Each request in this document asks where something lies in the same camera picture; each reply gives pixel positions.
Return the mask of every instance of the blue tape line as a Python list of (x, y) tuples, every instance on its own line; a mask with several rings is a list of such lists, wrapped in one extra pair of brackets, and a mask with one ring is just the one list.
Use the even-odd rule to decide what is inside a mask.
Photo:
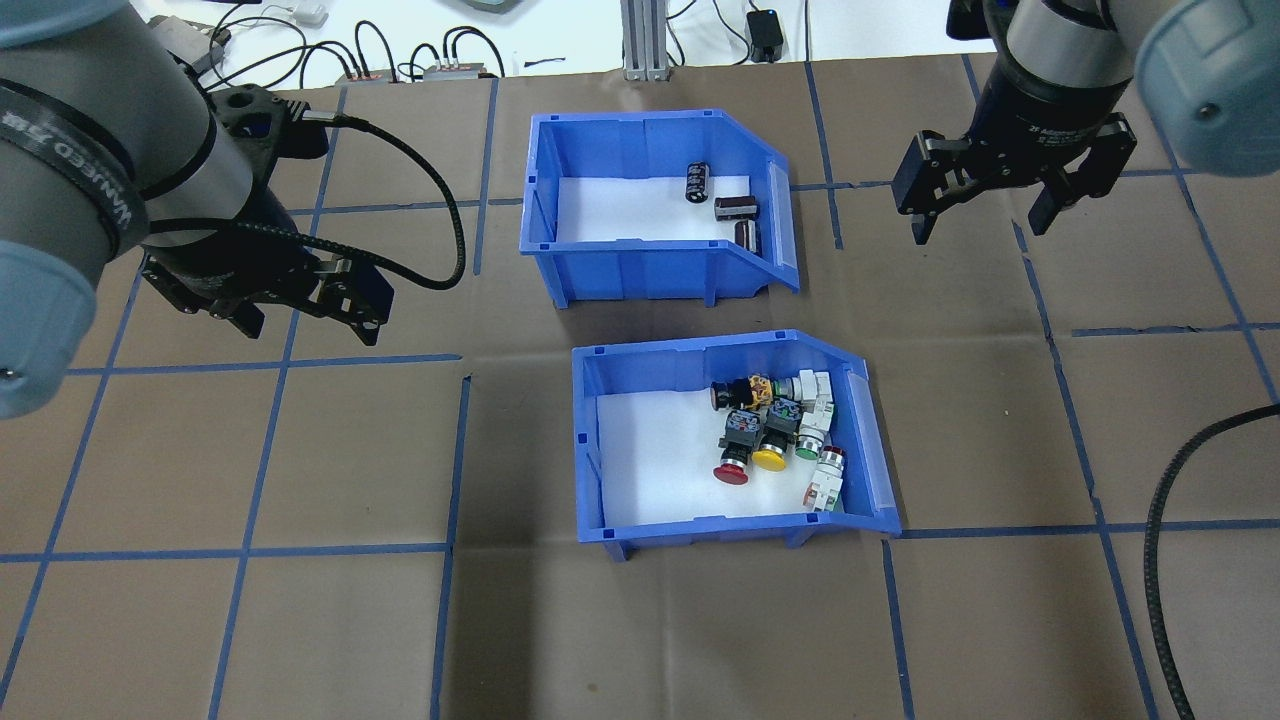
[(804, 64), (804, 77), (809, 82), (809, 102), (813, 105), (813, 122), (818, 129), (818, 150), (822, 152), (822, 177), (829, 186), (832, 182), (831, 174), (831, 155), (827, 150), (827, 127), (822, 122), (822, 104), (818, 102), (818, 82), (813, 77), (813, 64)]
[(1111, 546), (1111, 536), (1107, 533), (1107, 518), (1102, 511), (1102, 502), (1094, 496), (1093, 466), (1089, 462), (1089, 452), (1084, 447), (1084, 433), (1080, 430), (1080, 420), (1075, 411), (1075, 401), (1071, 398), (1071, 388), (1066, 382), (1066, 373), (1062, 369), (1062, 354), (1053, 340), (1053, 329), (1048, 320), (1048, 309), (1044, 306), (1044, 293), (1041, 291), (1039, 279), (1036, 277), (1036, 266), (1032, 263), (1027, 246), (1027, 236), (1018, 223), (1014, 225), (1014, 237), (1018, 240), (1018, 249), (1023, 255), (1023, 266), (1027, 270), (1027, 281), (1032, 286), (1036, 296), (1036, 309), (1039, 311), (1041, 327), (1044, 332), (1044, 342), (1048, 345), (1050, 355), (1053, 359), (1053, 374), (1057, 378), (1057, 389), (1062, 396), (1062, 406), (1066, 409), (1066, 419), (1071, 428), (1071, 441), (1075, 443), (1075, 455), (1080, 462), (1080, 473), (1084, 475), (1084, 486), (1089, 492), (1089, 502), (1093, 505), (1093, 519), (1097, 524), (1098, 538), (1102, 542), (1102, 555), (1107, 564), (1107, 574), (1111, 575), (1111, 588), (1115, 591), (1116, 605), (1120, 611), (1120, 624), (1124, 626), (1125, 639), (1129, 643), (1129, 655), (1133, 659), (1134, 673), (1138, 676), (1138, 688), (1142, 691), (1142, 701), (1147, 707), (1149, 720), (1158, 720), (1156, 700), (1151, 693), (1151, 680), (1147, 678), (1147, 664), (1142, 659), (1142, 648), (1138, 646), (1138, 634), (1133, 626), (1133, 618), (1129, 614), (1129, 601), (1125, 597), (1124, 583), (1120, 580), (1120, 566), (1116, 562), (1115, 548)]
[[(1005, 537), (1087, 536), (1098, 532), (1111, 534), (1140, 533), (1144, 523), (1107, 523), (1106, 525), (992, 525), (968, 528), (909, 528), (896, 539), (968, 539)], [(1219, 530), (1280, 530), (1280, 518), (1238, 518), (1224, 520), (1166, 520), (1161, 532), (1197, 533)], [(415, 555), (445, 552), (448, 542), (375, 543), (375, 544), (321, 544), (252, 547), (250, 557), (326, 557), (343, 555)], [(134, 560), (218, 560), (239, 557), (242, 551), (233, 547), (191, 550), (90, 550), (63, 552), (10, 552), (0, 553), (0, 565), (29, 562), (115, 562)]]
[[(311, 360), (264, 361), (264, 363), (214, 363), (209, 365), (152, 365), (137, 368), (115, 368), (111, 375), (175, 375), (186, 373), (241, 373), (247, 370), (279, 370), (283, 365), (291, 368), (339, 368), (349, 365), (408, 365), (416, 363), (456, 363), (461, 355), (440, 352), (434, 355), (371, 355), (367, 357), (317, 357)], [(105, 368), (83, 368), (77, 375), (102, 375)]]
[(1012, 538), (1043, 536), (1087, 536), (1098, 532), (1097, 525), (1025, 525), (1007, 528), (910, 528), (902, 530), (902, 539), (955, 539), (955, 538)]
[(960, 55), (960, 60), (964, 63), (964, 74), (969, 78), (969, 92), (973, 94), (973, 100), (977, 102), (982, 97), (982, 90), (978, 88), (978, 74), (973, 72), (973, 61), (969, 60), (968, 53)]
[(211, 363), (207, 365), (152, 365), (115, 368), (113, 375), (177, 375), (184, 373), (243, 373), (247, 370), (279, 370), (280, 363)]
[(1178, 181), (1178, 188), (1183, 192), (1183, 200), (1187, 202), (1187, 209), (1190, 210), (1192, 217), (1196, 219), (1196, 228), (1199, 231), (1201, 243), (1204, 246), (1204, 254), (1208, 255), (1210, 263), (1213, 265), (1213, 272), (1217, 274), (1217, 282), (1222, 286), (1222, 292), (1226, 293), (1226, 301), (1231, 305), (1231, 313), (1235, 314), (1235, 322), (1240, 325), (1244, 333), (1244, 342), (1249, 346), (1249, 352), (1253, 355), (1253, 363), (1258, 368), (1258, 375), (1262, 378), (1262, 384), (1267, 388), (1267, 397), (1271, 402), (1280, 402), (1280, 395), (1276, 393), (1276, 386), (1271, 382), (1271, 373), (1267, 370), (1267, 363), (1262, 357), (1262, 350), (1258, 347), (1258, 341), (1253, 337), (1253, 331), (1249, 328), (1249, 320), (1244, 316), (1244, 307), (1240, 305), (1240, 300), (1235, 296), (1235, 290), (1231, 287), (1231, 281), (1226, 277), (1226, 268), (1217, 256), (1217, 250), (1213, 249), (1213, 241), (1208, 236), (1208, 227), (1204, 224), (1204, 219), (1201, 218), (1199, 210), (1196, 209), (1196, 201), (1192, 199), (1190, 187), (1187, 184), (1187, 177), (1183, 172), (1181, 165), (1178, 163), (1178, 154), (1174, 152), (1172, 145), (1165, 136), (1165, 132), (1156, 126), (1156, 135), (1160, 137), (1160, 143), (1165, 147), (1165, 154), (1169, 156), (1169, 163), (1174, 170), (1174, 179)]
[(1161, 169), (1155, 169), (1155, 170), (1123, 170), (1120, 173), (1120, 177), (1123, 177), (1123, 178), (1152, 178), (1152, 177), (1169, 177), (1169, 176), (1175, 176), (1175, 174), (1178, 174), (1178, 173), (1175, 173), (1174, 170), (1161, 170)]
[(13, 682), (13, 673), (18, 669), (18, 656), (22, 655), (22, 643), (27, 639), (26, 633), (13, 638), (13, 647), (9, 648), (9, 660), (4, 664), (4, 675), (0, 675), (0, 710), (4, 710), (4, 698), (9, 694), (9, 683)]
[[(321, 544), (298, 547), (251, 547), (250, 557), (333, 557), (352, 555), (424, 555), (444, 552), (448, 543), (408, 542), (376, 544)], [(242, 548), (215, 547), (192, 550), (87, 550), (65, 552), (13, 552), (0, 555), (0, 565), (24, 562), (127, 562), (137, 560), (227, 560), (243, 555)]]
[(845, 249), (845, 237), (840, 228), (840, 209), (836, 206), (836, 191), (832, 190), (831, 151), (827, 146), (827, 126), (822, 120), (822, 102), (818, 100), (818, 82), (813, 77), (813, 64), (804, 64), (805, 79), (809, 82), (809, 101), (813, 104), (813, 120), (818, 128), (818, 150), (822, 152), (822, 177), (827, 186), (827, 208), (831, 211), (831, 232), (836, 238), (836, 250)]
[(1087, 328), (1071, 331), (1071, 337), (1125, 337), (1135, 334), (1184, 334), (1184, 333), (1226, 333), (1239, 332), (1240, 325), (1213, 325), (1198, 328), (1194, 325), (1153, 325), (1149, 328)]
[(416, 363), (456, 363), (461, 355), (381, 355), (370, 357), (324, 357), (316, 360), (289, 360), (291, 368), (338, 368), (349, 365), (411, 365)]
[(383, 544), (330, 544), (314, 547), (253, 547), (250, 557), (334, 557), (353, 555), (426, 555), (445, 552), (443, 542), (406, 542)]
[[(347, 105), (347, 88), (338, 92), (337, 111)], [(311, 234), (317, 234), (324, 209), (325, 193), (329, 190), (329, 176), (333, 173), (333, 159), (338, 151), (340, 128), (333, 128), (329, 135), (329, 152), (324, 159), (324, 172), (320, 173), (320, 188), (316, 192), (315, 214), (311, 215)], [(275, 427), (280, 419), (280, 405), (284, 400), (284, 386), (289, 375), (289, 359), (293, 355), (293, 342), (298, 334), (298, 311), (289, 316), (289, 332), (284, 338), (284, 351), (280, 354), (279, 377), (275, 380), (275, 395), (271, 398), (271, 413), (266, 420), (266, 433), (262, 438), (262, 454), (259, 457), (257, 475), (253, 479), (253, 495), (248, 505), (248, 518), (244, 520), (244, 537), (241, 541), (239, 562), (236, 564), (236, 582), (232, 584), (230, 606), (227, 610), (227, 626), (223, 629), (223, 643), (218, 651), (218, 670), (214, 674), (214, 689), (209, 698), (209, 720), (216, 720), (223, 702), (223, 685), (227, 680), (227, 664), (230, 661), (232, 641), (236, 635), (236, 619), (239, 616), (239, 602), (244, 592), (244, 575), (248, 570), (250, 547), (253, 543), (253, 529), (257, 524), (257, 511), (262, 501), (262, 486), (266, 482), (266, 469), (271, 460), (271, 446), (275, 442)]]
[(0, 675), (0, 708), (4, 707), (5, 697), (9, 694), (9, 685), (13, 683), (13, 673), (18, 667), (18, 657), (22, 653), (22, 646), (27, 637), (27, 629), (31, 626), (31, 618), (36, 614), (36, 603), (40, 601), (40, 591), (45, 585), (45, 575), (49, 573), (49, 555), (54, 552), (54, 547), (58, 544), (58, 536), (63, 530), (63, 521), (67, 519), (67, 509), (72, 502), (72, 493), (76, 491), (76, 482), (79, 479), (81, 468), (84, 465), (84, 454), (88, 451), (90, 438), (93, 436), (93, 425), (97, 421), (97, 414), (102, 410), (102, 397), (106, 396), (106, 383), (111, 378), (111, 368), (115, 366), (115, 360), (120, 355), (120, 345), (124, 342), (124, 331), (129, 325), (129, 318), (133, 316), (133, 306), (138, 299), (138, 288), (142, 286), (142, 264), (138, 264), (138, 269), (133, 273), (133, 284), (129, 287), (129, 297), (124, 302), (124, 313), (120, 314), (120, 323), (115, 328), (115, 337), (111, 340), (111, 350), (106, 354), (106, 368), (102, 373), (101, 379), (97, 383), (97, 392), (93, 393), (93, 404), (90, 406), (88, 418), (84, 420), (84, 430), (81, 432), (79, 445), (76, 447), (76, 459), (72, 461), (70, 473), (67, 475), (67, 486), (63, 488), (61, 500), (58, 502), (58, 512), (54, 515), (52, 528), (49, 530), (49, 539), (45, 541), (45, 559), (40, 561), (40, 568), (36, 570), (36, 579), (31, 584), (31, 592), (27, 594), (27, 605), (22, 611), (22, 620), (18, 623), (18, 634), (14, 638), (13, 647), (9, 650), (9, 660), (5, 662), (4, 675)]
[(810, 192), (814, 190), (858, 190), (860, 187), (879, 187), (884, 184), (892, 184), (890, 181), (870, 181), (870, 182), (812, 182), (808, 184), (792, 184), (791, 192)]
[(453, 553), (458, 539), (458, 506), (462, 501), (462, 460), (467, 439), (467, 413), (471, 406), (471, 375), (462, 378), (458, 398), (458, 429), (453, 443), (453, 492), (449, 496), (448, 548), (440, 578), (440, 606), (435, 616), (435, 661), (431, 666), (431, 720), (440, 719), (440, 692), (444, 689), (444, 646), (449, 625), (449, 598), (453, 594)]
[[(1111, 533), (1142, 533), (1144, 523), (1116, 523), (1107, 525)], [(1280, 530), (1280, 518), (1249, 518), (1239, 520), (1165, 520), (1161, 533), (1196, 533), (1206, 530)]]
[[(1248, 323), (1251, 331), (1280, 331), (1280, 323)], [(1199, 328), (1196, 325), (1155, 325), (1149, 328), (1085, 328), (1071, 331), (1071, 337), (1111, 337), (1135, 334), (1196, 334), (1196, 333), (1238, 333), (1240, 325), (1230, 323), (1226, 325), (1213, 325)]]
[(893, 629), (893, 655), (897, 657), (897, 684), (902, 692), (902, 715), (915, 720), (915, 701), (911, 698), (911, 673), (906, 664), (906, 641), (902, 637), (902, 611), (897, 603), (897, 578), (893, 575), (893, 551), (888, 541), (881, 541), (884, 560), (884, 588), (888, 593), (888, 621)]
[[(480, 205), (479, 200), (456, 200), (454, 204), (458, 208), (476, 208)], [(379, 205), (340, 205), (338, 208), (325, 208), (319, 210), (320, 215), (343, 215), (348, 213), (389, 213), (392, 210), (443, 210), (449, 205), (443, 200), (433, 200), (424, 202), (385, 202)]]
[(836, 250), (845, 249), (845, 233), (840, 229), (840, 208), (836, 205), (836, 191), (827, 191), (827, 209), (831, 210), (831, 233), (836, 237)]
[(1133, 657), (1134, 673), (1138, 676), (1138, 691), (1142, 692), (1142, 702), (1147, 707), (1148, 720), (1160, 720), (1160, 710), (1156, 708), (1156, 696), (1151, 692), (1151, 679), (1147, 676), (1147, 662), (1142, 657), (1142, 647), (1138, 644), (1138, 633), (1133, 626), (1133, 614), (1129, 611), (1129, 597), (1124, 589), (1124, 580), (1120, 579), (1120, 564), (1116, 561), (1115, 547), (1111, 544), (1111, 533), (1106, 528), (1106, 515), (1102, 512), (1102, 501), (1091, 497), (1093, 512), (1098, 518), (1098, 527), (1102, 532), (1098, 538), (1102, 541), (1102, 555), (1107, 561), (1107, 574), (1111, 577), (1111, 588), (1116, 593), (1116, 606), (1120, 610), (1120, 624), (1124, 626), (1125, 642), (1129, 643), (1129, 656)]
[(476, 249), (471, 260), (472, 274), (480, 274), (480, 263), (484, 260), (484, 218), (485, 206), (489, 205), (489, 165), (493, 160), (493, 127), (498, 114), (498, 81), (489, 81), (489, 117), (485, 120), (484, 131), (484, 164), (480, 165), (480, 213), (476, 215)]

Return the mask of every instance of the cable connector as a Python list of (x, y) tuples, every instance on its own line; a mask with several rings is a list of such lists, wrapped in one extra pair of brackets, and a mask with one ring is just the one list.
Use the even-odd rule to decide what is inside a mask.
[(337, 119), (338, 119), (338, 113), (329, 113), (326, 110), (306, 110), (302, 113), (302, 122), (305, 123), (320, 123), (323, 126), (332, 126)]

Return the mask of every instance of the yellow push button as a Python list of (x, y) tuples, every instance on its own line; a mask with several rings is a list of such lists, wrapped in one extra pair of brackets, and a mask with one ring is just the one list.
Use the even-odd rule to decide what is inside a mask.
[(764, 468), (765, 470), (771, 470), (774, 473), (785, 470), (787, 466), (787, 460), (786, 457), (782, 457), (782, 454), (780, 454), (776, 450), (769, 450), (767, 447), (762, 447), (760, 450), (753, 452), (751, 460), (755, 461), (755, 464), (759, 465), (760, 468)]

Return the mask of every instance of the black capacitor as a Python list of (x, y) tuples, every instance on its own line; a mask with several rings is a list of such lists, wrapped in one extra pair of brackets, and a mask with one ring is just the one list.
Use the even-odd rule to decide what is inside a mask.
[(689, 173), (685, 176), (685, 200), (690, 202), (707, 202), (707, 178), (712, 169), (707, 163), (696, 161), (689, 164)]
[(717, 220), (754, 220), (760, 214), (760, 202), (754, 195), (716, 199)]
[(733, 242), (753, 255), (760, 254), (760, 234), (755, 220), (739, 220), (733, 225)]

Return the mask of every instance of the black power adapter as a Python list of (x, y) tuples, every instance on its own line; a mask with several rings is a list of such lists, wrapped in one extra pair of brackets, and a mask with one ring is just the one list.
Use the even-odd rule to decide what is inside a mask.
[(776, 12), (748, 13), (746, 35), (751, 38), (753, 63), (773, 63), (782, 58), (782, 24)]

